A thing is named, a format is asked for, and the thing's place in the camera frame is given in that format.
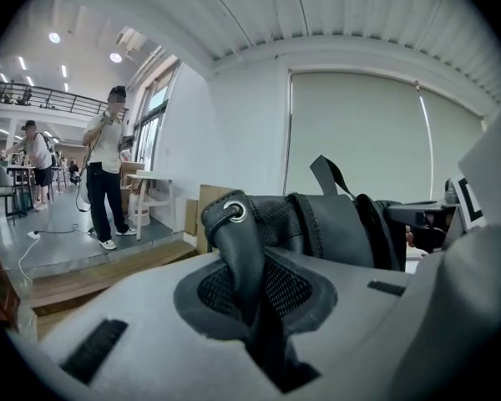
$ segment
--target mesh panel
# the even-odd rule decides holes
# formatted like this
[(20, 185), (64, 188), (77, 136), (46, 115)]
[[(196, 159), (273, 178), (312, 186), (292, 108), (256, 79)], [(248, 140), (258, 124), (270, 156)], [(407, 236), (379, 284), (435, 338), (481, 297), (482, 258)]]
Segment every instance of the mesh panel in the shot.
[[(306, 279), (269, 258), (266, 262), (264, 289), (279, 317), (295, 311), (311, 295), (311, 284)], [(207, 307), (239, 319), (238, 309), (231, 298), (232, 284), (227, 266), (205, 278), (197, 292)]]

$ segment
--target floor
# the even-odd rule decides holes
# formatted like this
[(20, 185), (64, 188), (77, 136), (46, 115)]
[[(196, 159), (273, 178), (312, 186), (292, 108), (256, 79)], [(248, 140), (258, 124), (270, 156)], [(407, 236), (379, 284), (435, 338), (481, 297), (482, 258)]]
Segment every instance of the floor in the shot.
[[(109, 252), (101, 247), (96, 236), (82, 233), (87, 232), (93, 224), (91, 215), (78, 211), (74, 204), (77, 189), (78, 187), (69, 186), (67, 192), (63, 192), (63, 187), (61, 194), (55, 191), (54, 203), (47, 211), (29, 211), (28, 216), (16, 219), (15, 226), (12, 217), (5, 218), (4, 199), (0, 199), (0, 258), (6, 270), (18, 270), (18, 260), (34, 243), (28, 237), (30, 231), (71, 231), (74, 224), (78, 225), (75, 227), (77, 231), (72, 233), (41, 233), (41, 239), (22, 261), (23, 270), (31, 277), (41, 277), (76, 269), (78, 267), (75, 262), (78, 260), (104, 261), (107, 258)], [(142, 229), (140, 241), (135, 236), (115, 236), (113, 217), (107, 202), (106, 211), (112, 226), (113, 240), (118, 247), (109, 254), (119, 254), (119, 251), (136, 246), (152, 246), (154, 241), (172, 235), (169, 227), (150, 219), (150, 224)]]

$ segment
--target wooden platform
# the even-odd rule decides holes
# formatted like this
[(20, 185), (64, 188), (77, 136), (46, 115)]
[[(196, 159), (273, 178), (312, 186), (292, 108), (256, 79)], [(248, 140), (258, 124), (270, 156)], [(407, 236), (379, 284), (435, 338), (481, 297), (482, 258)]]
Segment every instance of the wooden platform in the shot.
[[(183, 241), (175, 241), (114, 263), (101, 264), (52, 277), (37, 278), (33, 281), (30, 307), (38, 317), (71, 311), (134, 273), (196, 255), (197, 251), (193, 246)], [(40, 320), (52, 323), (56, 318), (59, 316), (48, 320), (38, 318), (38, 326)]]

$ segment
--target shorts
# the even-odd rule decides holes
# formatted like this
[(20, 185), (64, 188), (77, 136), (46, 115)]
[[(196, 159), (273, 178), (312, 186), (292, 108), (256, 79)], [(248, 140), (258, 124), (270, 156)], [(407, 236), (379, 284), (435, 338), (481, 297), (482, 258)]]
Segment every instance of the shorts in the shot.
[(35, 168), (33, 170), (33, 173), (35, 174), (35, 184), (40, 185), (41, 187), (44, 187), (46, 185), (51, 185), (52, 184), (52, 166), (50, 165), (48, 168), (45, 168), (44, 170), (38, 170)]

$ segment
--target black pants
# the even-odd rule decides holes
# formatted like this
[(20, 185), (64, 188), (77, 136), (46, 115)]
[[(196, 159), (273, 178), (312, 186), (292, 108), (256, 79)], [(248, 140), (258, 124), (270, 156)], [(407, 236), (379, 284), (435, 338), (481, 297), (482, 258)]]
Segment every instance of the black pants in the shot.
[(117, 231), (125, 233), (129, 226), (124, 222), (123, 207), (120, 199), (120, 176), (104, 170), (94, 170), (91, 165), (87, 167), (87, 191), (91, 203), (91, 218), (99, 241), (106, 242), (111, 239), (108, 216), (104, 198), (108, 195), (108, 203), (114, 214), (114, 223)]

